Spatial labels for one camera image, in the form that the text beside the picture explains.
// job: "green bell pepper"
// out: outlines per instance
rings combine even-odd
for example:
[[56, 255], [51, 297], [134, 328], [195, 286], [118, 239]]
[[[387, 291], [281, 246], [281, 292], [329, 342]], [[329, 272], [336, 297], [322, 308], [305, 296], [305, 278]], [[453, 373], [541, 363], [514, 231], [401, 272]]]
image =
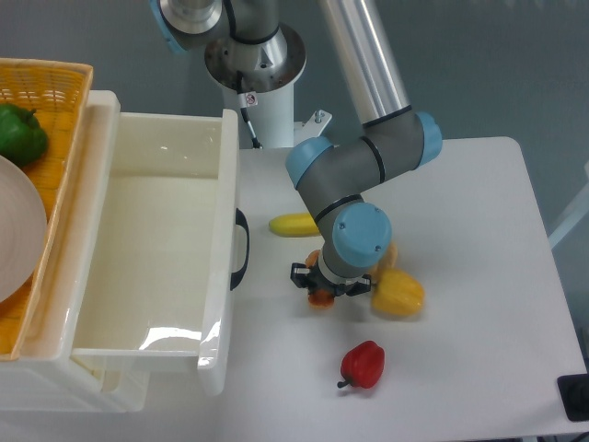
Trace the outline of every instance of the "green bell pepper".
[[20, 168], [39, 159], [47, 150], [47, 134], [34, 115], [12, 103], [0, 104], [0, 156]]

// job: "white drawer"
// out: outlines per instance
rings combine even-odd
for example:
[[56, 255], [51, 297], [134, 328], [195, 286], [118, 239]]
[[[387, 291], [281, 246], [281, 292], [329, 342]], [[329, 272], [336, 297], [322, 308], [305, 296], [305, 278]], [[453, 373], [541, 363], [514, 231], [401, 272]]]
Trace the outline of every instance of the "white drawer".
[[223, 389], [230, 333], [237, 116], [122, 113], [75, 326], [92, 370], [198, 372]]

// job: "black object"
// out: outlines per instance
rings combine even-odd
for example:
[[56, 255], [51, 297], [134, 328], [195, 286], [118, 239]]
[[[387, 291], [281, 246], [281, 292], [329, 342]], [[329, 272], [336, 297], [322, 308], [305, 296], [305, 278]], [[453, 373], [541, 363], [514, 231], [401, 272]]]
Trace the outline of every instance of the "black object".
[[[245, 90], [243, 90], [243, 86], [241, 84], [242, 82], [243, 82], [243, 72], [237, 71], [236, 92], [238, 95], [245, 93]], [[241, 112], [241, 118], [243, 118], [243, 122], [249, 128], [249, 132], [251, 134], [251, 143], [253, 144], [253, 148], [254, 149], [261, 149], [262, 145], [261, 145], [260, 141], [258, 140], [258, 137], [256, 136], [256, 133], [254, 132], [254, 128], [251, 125], [251, 120], [249, 119], [248, 108], [247, 107], [240, 108], [239, 110]]]
[[561, 376], [557, 382], [569, 420], [589, 421], [589, 374]]
[[249, 262], [248, 220], [246, 219], [246, 216], [243, 215], [243, 212], [241, 212], [239, 209], [236, 209], [236, 224], [240, 227], [243, 227], [243, 229], [246, 231], [246, 239], [247, 239], [246, 259], [239, 270], [231, 273], [231, 284], [229, 285], [229, 290], [233, 290], [234, 288], [236, 288], [239, 285], [239, 283], [241, 283], [241, 280], [243, 279], [243, 276], [246, 274], [246, 270], [248, 269], [248, 262]]
[[311, 292], [317, 289], [323, 289], [333, 293], [335, 297], [340, 297], [341, 295], [355, 297], [356, 295], [369, 292], [372, 288], [369, 274], [365, 274], [351, 286], [344, 284], [335, 285], [321, 274], [317, 265], [308, 269], [304, 264], [299, 262], [293, 262], [291, 266], [291, 281], [298, 288], [306, 288]]

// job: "blue joint cap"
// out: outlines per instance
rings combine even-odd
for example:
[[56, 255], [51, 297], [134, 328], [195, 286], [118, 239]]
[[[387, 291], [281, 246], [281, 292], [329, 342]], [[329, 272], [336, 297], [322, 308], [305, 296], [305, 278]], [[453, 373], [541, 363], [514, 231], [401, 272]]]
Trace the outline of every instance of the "blue joint cap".
[[429, 163], [442, 152], [442, 131], [433, 116], [426, 112], [415, 113], [423, 126], [423, 154], [418, 168]]
[[176, 41], [172, 33], [167, 28], [166, 21], [164, 21], [164, 18], [162, 17], [162, 12], [159, 9], [159, 1], [149, 0], [149, 5], [151, 6], [151, 12], [154, 14], [154, 18], [156, 19], [157, 26], [159, 27], [160, 32], [164, 36], [164, 39], [167, 43], [167, 47], [170, 49], [170, 51], [172, 53], [187, 52], [184, 48], [180, 46], [180, 44]]
[[337, 216], [331, 232], [340, 257], [354, 267], [367, 268], [380, 260], [391, 240], [387, 215], [369, 203], [347, 206]]
[[295, 189], [306, 170], [311, 167], [311, 164], [313, 164], [319, 155], [332, 146], [331, 141], [325, 136], [318, 136], [316, 138], [309, 138], [293, 148], [286, 158], [286, 170], [291, 177]]

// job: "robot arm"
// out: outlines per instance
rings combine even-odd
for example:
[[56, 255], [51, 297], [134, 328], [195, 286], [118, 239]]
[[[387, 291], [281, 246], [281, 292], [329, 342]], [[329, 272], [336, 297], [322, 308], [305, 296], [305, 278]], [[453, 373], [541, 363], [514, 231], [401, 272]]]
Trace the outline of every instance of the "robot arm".
[[[317, 263], [311, 269], [294, 263], [291, 279], [311, 291], [352, 296], [370, 290], [364, 273], [392, 235], [387, 216], [361, 193], [435, 158], [442, 135], [431, 116], [413, 112], [374, 0], [318, 1], [364, 136], [338, 147], [324, 137], [310, 138], [287, 158], [293, 185], [325, 239]], [[150, 2], [168, 43], [183, 49], [209, 43], [209, 72], [237, 93], [243, 75], [244, 90], [265, 93], [302, 72], [302, 42], [280, 25], [277, 0]], [[246, 121], [243, 108], [242, 115]]]
[[391, 240], [387, 216], [361, 192], [437, 157], [442, 135], [414, 113], [373, 0], [320, 0], [364, 136], [334, 147], [324, 137], [293, 149], [286, 167], [325, 244], [317, 263], [294, 263], [291, 279], [335, 296], [370, 290], [364, 273]]

